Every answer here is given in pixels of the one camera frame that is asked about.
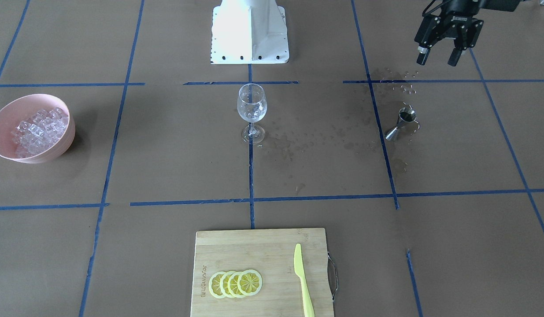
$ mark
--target blue tape line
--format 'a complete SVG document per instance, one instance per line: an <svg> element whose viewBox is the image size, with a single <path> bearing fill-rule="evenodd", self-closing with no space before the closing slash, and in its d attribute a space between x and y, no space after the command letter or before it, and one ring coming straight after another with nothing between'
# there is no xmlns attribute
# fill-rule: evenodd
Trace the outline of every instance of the blue tape line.
<svg viewBox="0 0 544 317"><path fill-rule="evenodd" d="M253 82L259 85L291 85L298 84L299 81L190 81L183 84L184 86L195 85L245 85Z"/></svg>
<svg viewBox="0 0 544 317"><path fill-rule="evenodd" d="M248 82L252 83L252 64L248 64ZM250 228L254 229L254 156L253 156L252 135L249 135L248 142L248 186L250 191Z"/></svg>
<svg viewBox="0 0 544 317"><path fill-rule="evenodd" d="M206 199L206 200L175 200L175 201L138 201L129 206L166 206L166 205L203 205L205 203L248 203L248 198L235 199Z"/></svg>
<svg viewBox="0 0 544 317"><path fill-rule="evenodd" d="M544 192L544 188L530 189L531 192ZM501 195L526 193L526 189L499 189L493 191L456 191L456 192L417 192L398 193L397 197L438 197L465 195ZM255 197L254 202L262 201L301 201L301 200L340 200L340 199L375 199L393 198L391 193L364 195L330 195L330 196L286 196L286 197ZM159 206L159 205L196 205L202 203L249 203L250 198L206 199L206 200L174 200L174 201L139 201L129 203L130 206Z"/></svg>
<svg viewBox="0 0 544 317"><path fill-rule="evenodd" d="M531 192L544 192L544 188L530 189Z"/></svg>
<svg viewBox="0 0 544 317"><path fill-rule="evenodd" d="M371 198L393 198L393 194L372 194L372 195L333 195L333 196L296 196L296 197L261 197L254 201L300 201L300 200L337 200L337 199L371 199Z"/></svg>
<svg viewBox="0 0 544 317"><path fill-rule="evenodd" d="M418 296L417 280L414 278L413 263L411 263L411 251L407 249L407 265L409 266L409 275L413 284L414 300L417 302L418 317L422 317L421 300Z"/></svg>
<svg viewBox="0 0 544 317"><path fill-rule="evenodd" d="M248 64L248 82L252 82L252 64Z"/></svg>
<svg viewBox="0 0 544 317"><path fill-rule="evenodd" d="M0 84L0 88L6 87L97 87L97 86L144 86L143 82L79 82L66 84Z"/></svg>
<svg viewBox="0 0 544 317"><path fill-rule="evenodd" d="M544 80L483 80L485 82L544 82Z"/></svg>
<svg viewBox="0 0 544 317"><path fill-rule="evenodd" d="M497 195L502 193L526 193L526 189L503 189L496 191L458 191L458 192L418 192L398 193L398 197L434 197L434 196L463 196L463 195Z"/></svg>
<svg viewBox="0 0 544 317"><path fill-rule="evenodd" d="M343 84L401 84L401 83L415 83L415 82L481 82L481 80L345 80Z"/></svg>
<svg viewBox="0 0 544 317"><path fill-rule="evenodd" d="M92 269L94 267L95 254L97 250L97 241L99 239L100 223L103 218L103 211L105 206L105 199L107 197L107 189L109 187L109 178L111 176L111 167L113 166L113 157L115 157L115 148L117 147L117 136L119 134L119 125L121 124L121 116L123 114L123 105L125 104L125 98L127 95L127 87L129 83L129 78L131 76L131 68L133 66L133 57L135 56L135 48L137 46L137 39L139 37L139 29L141 28L141 18L143 16L144 0L141 0L141 8L139 9L139 18L137 19L137 27L135 29L135 38L133 39L133 46L131 47L131 56L129 57L129 65L127 66L127 76L125 76L125 86L123 86L123 94L121 96L121 104L119 105L119 113L117 115L117 124L115 125L115 133L113 135L113 143L111 143L111 154L109 155L109 163L107 165L107 172L105 173L105 184L103 187L103 193L101 195L101 206L99 207L99 212L97 213L97 223L94 235L94 249L92 256L90 257L90 262L88 263L88 271L86 275L86 283L84 285L84 291L82 294L82 302L80 304L80 313L79 317L83 317L84 310L86 309L86 299L88 296L88 290L90 288L90 279L92 275Z"/></svg>
<svg viewBox="0 0 544 317"><path fill-rule="evenodd" d="M493 107L493 112L495 113L495 118L497 118L497 122L499 123L499 127L501 128L501 132L503 132L503 137L505 138L505 141L507 142L507 146L509 147L509 151L511 152L511 156L513 156L513 160L515 161L515 165L517 165L517 170L520 175L520 179L522 180L522 183L524 184L524 188L526 189L526 192L528 194L528 198L530 199L530 203L532 204L532 207L534 209L534 213L536 214L536 218L538 218L538 222L540 223L540 226L542 227L542 232L544 233L544 221L542 220L542 216L540 215L540 212L538 211L538 207L536 206L536 203L534 202L534 198L532 197L532 192L530 188L528 187L528 183L526 182L526 179L524 178L524 174L522 172L522 169L520 168L519 161L517 159L517 155L515 154L515 151L513 149L513 146L511 145L511 142L509 141L509 137L507 136L507 132L505 130L505 126L503 126L503 121L501 121L501 117L499 116L499 112L497 111L497 107L495 106L495 102L493 101L493 97L491 97L491 92L489 92L489 88L487 87L487 83L483 79L483 73L481 72L481 68L479 68L479 64L477 62L477 59L475 58L475 54L473 50L470 48L471 58L473 58L475 63L475 68L477 68L477 72L479 73L479 76L481 77L481 80L483 81L483 86L485 87L485 92L487 93L487 97L489 98L489 101L491 102L491 107Z"/></svg>
<svg viewBox="0 0 544 317"><path fill-rule="evenodd" d="M69 209L100 207L101 203L69 203L66 205L26 205L26 206L0 206L0 210L31 210L31 209Z"/></svg>
<svg viewBox="0 0 544 317"><path fill-rule="evenodd" d="M358 31L358 40L360 41L360 48L362 49L362 58L364 60L364 67L366 70L366 76L368 78L368 85L370 88L370 95L372 97L372 103L374 106L374 113L376 114L376 122L379 130L379 139L381 140L381 146L383 149L383 156L385 158L385 165L387 168L387 176L389 177L389 183L391 185L391 192L393 193L393 200L395 201L395 209L399 209L399 201L397 201L397 193L395 191L395 184L393 183L393 174L391 172L391 165L389 164L389 157L387 156L387 148L385 146L385 138L383 137L383 130L381 127L381 121L379 120L379 113L377 108L376 96L374 95L374 88L372 85L372 78L370 76L370 69L368 67L368 59L366 57L366 51L364 49L364 41L362 40L362 31L360 31L360 25L358 24L358 15L356 14L356 6L354 0L352 2L352 11L354 13L354 22L356 23L356 30Z"/></svg>
<svg viewBox="0 0 544 317"><path fill-rule="evenodd" d="M344 80L343 84L368 84L370 81L367 80ZM544 80L371 80L373 84L401 84L401 83L445 83L445 82L514 82L514 83L523 83L523 82L544 82Z"/></svg>
<svg viewBox="0 0 544 317"><path fill-rule="evenodd" d="M250 228L254 229L254 160L252 155L252 135L250 135L248 147L248 182L250 188Z"/></svg>
<svg viewBox="0 0 544 317"><path fill-rule="evenodd" d="M25 20L25 15L27 14L27 9L29 8L30 1L31 0L27 0L26 6L23 8L23 13L21 18L19 19L18 27L15 29L14 37L11 39L10 46L7 48L6 56L4 56L4 60L2 61L2 66L0 66L0 77L2 77L2 72L4 72L7 59L10 57L11 49L14 46L15 40L18 38L19 30L22 28L23 20Z"/></svg>

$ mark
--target pink bowl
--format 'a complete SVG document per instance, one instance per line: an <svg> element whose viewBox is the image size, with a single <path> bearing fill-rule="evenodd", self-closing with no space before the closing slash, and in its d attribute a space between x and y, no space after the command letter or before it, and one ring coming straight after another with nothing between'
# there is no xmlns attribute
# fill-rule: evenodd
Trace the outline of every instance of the pink bowl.
<svg viewBox="0 0 544 317"><path fill-rule="evenodd" d="M50 111L56 107L62 109L69 118L67 129L58 142L40 154L25 158L16 157L15 150L17 145L12 140L12 130L22 120L34 115L40 109ZM21 97L8 103L7 106L0 110L0 156L8 160L30 164L54 160L68 150L72 141L74 141L75 134L76 124L70 115L68 107L62 100L55 96L34 94Z"/></svg>

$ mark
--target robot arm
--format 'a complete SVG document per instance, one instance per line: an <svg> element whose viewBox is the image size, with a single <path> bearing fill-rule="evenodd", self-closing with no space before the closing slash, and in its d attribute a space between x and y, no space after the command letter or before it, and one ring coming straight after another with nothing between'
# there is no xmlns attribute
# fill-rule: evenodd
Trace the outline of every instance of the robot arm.
<svg viewBox="0 0 544 317"><path fill-rule="evenodd" d="M520 0L443 0L429 12L433 0L422 13L423 21L415 36L419 44L417 63L424 65L429 57L430 49L444 38L453 38L455 48L452 50L448 64L456 66L463 51L473 48L483 28L483 20L474 18L480 9L513 12ZM439 16L432 13L440 9Z"/></svg>

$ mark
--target jigger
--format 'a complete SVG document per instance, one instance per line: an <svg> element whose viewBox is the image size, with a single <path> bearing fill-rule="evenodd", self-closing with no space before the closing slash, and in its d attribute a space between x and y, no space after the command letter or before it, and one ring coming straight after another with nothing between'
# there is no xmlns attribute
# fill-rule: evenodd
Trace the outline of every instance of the jigger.
<svg viewBox="0 0 544 317"><path fill-rule="evenodd" d="M399 129L404 127L406 124L410 124L411 122L417 122L417 113L415 110L413 110L411 105L409 105L409 108L401 108L401 110L399 110L397 125L386 133L385 139L394 140L397 137L397 133L399 133Z"/></svg>

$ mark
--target yellow knife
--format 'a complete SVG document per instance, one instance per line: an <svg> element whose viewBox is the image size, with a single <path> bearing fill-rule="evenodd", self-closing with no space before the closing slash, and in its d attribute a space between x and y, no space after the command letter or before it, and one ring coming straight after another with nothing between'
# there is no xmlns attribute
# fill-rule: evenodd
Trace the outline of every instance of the yellow knife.
<svg viewBox="0 0 544 317"><path fill-rule="evenodd" d="M315 317L315 311L313 311L313 304L311 303L311 297L309 296L309 289L307 288L307 281L305 279L305 271L303 270L303 257L301 255L301 245L299 243L296 244L296 251L293 255L293 269L301 280L303 314L305 317Z"/></svg>

